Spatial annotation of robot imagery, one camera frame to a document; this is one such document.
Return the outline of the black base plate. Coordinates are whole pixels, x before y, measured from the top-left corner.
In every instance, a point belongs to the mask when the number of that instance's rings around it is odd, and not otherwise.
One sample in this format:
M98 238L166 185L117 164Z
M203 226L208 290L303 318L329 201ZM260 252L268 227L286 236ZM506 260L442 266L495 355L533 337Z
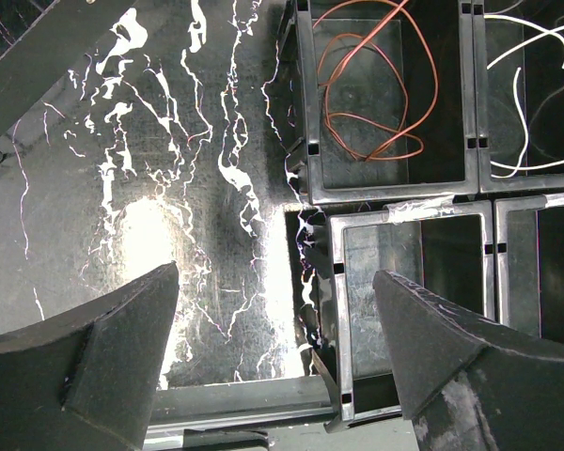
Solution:
M143 448L189 448L193 432L248 431L335 417L320 375L172 388L157 393Z

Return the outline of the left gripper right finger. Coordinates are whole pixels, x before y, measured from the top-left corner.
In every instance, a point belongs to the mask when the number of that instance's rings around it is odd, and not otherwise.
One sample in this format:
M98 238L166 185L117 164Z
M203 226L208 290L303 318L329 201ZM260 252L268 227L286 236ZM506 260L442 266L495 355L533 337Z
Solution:
M389 271L373 280L404 419L422 450L564 450L564 344Z

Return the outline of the black bin front left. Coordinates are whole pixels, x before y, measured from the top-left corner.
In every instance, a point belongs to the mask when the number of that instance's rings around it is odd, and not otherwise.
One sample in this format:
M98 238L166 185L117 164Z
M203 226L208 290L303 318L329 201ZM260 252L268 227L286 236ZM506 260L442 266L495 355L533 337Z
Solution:
M400 415L373 289L379 270L495 319L493 210L451 195L334 214L306 250L318 276L315 366L334 417L329 432Z

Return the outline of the black bin back left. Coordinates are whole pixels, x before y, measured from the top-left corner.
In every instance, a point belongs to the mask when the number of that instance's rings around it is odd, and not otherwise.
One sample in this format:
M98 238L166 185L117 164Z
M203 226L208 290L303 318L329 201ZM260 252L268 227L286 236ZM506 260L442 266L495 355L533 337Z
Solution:
M313 205L477 189L472 3L289 1L277 110Z

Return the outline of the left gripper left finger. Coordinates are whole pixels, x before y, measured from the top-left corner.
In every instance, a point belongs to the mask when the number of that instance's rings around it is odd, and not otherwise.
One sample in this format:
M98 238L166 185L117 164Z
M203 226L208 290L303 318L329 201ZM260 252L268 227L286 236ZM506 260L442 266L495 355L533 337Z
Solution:
M179 296L169 262L0 335L0 450L139 450Z

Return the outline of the black bin back middle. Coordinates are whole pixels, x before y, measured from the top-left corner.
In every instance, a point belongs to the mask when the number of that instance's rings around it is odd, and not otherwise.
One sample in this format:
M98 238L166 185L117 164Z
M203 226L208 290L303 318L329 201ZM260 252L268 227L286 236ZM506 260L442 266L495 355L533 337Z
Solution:
M480 191L564 189L564 1L472 7Z

